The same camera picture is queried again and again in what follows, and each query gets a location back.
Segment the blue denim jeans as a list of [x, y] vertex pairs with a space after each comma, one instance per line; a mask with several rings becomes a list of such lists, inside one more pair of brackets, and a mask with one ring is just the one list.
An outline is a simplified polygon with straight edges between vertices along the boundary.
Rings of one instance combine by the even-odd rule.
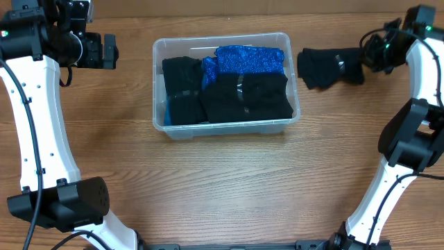
[[172, 121], [171, 121], [171, 112], [170, 112], [170, 98], [169, 96], [166, 96], [166, 101], [165, 101], [165, 115], [164, 115], [164, 125], [165, 126], [172, 126]]

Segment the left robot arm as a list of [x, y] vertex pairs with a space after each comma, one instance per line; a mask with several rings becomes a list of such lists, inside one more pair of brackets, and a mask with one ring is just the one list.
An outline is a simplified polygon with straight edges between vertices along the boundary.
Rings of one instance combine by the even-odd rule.
[[115, 36], [89, 33], [90, 0], [14, 0], [1, 19], [1, 79], [19, 140], [21, 192], [7, 200], [10, 214], [31, 228], [56, 228], [97, 249], [144, 249], [137, 231], [110, 210], [100, 177], [83, 179], [65, 130], [61, 69], [114, 69]]

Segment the blue sparkly fabric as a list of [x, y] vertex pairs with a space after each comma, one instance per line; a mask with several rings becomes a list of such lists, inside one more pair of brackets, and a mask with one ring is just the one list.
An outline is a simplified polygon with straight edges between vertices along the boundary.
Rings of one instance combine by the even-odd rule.
[[284, 52], [279, 48], [228, 45], [214, 55], [202, 60], [202, 90], [216, 83], [219, 74], [284, 73]]

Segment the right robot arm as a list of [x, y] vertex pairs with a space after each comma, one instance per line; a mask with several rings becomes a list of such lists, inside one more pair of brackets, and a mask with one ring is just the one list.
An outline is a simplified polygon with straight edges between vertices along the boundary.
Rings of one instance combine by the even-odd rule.
[[426, 177], [443, 154], [443, 29], [434, 26], [435, 8], [418, 5], [404, 19], [386, 23], [359, 42], [362, 63], [390, 74], [406, 64], [410, 99], [384, 127], [382, 158], [363, 199], [340, 229], [319, 249], [390, 249], [380, 235], [406, 188]]

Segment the large black cloth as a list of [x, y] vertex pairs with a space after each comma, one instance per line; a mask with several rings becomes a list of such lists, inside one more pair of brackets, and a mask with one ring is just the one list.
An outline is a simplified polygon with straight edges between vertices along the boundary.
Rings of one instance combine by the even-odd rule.
[[219, 74], [200, 101], [210, 123], [291, 119], [287, 81], [280, 73]]

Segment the small black cloth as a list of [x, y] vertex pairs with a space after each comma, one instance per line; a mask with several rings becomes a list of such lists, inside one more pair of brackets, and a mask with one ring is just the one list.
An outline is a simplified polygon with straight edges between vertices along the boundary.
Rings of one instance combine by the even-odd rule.
[[193, 125], [207, 122], [200, 102], [202, 92], [202, 61], [188, 56], [162, 61], [168, 100], [170, 125]]

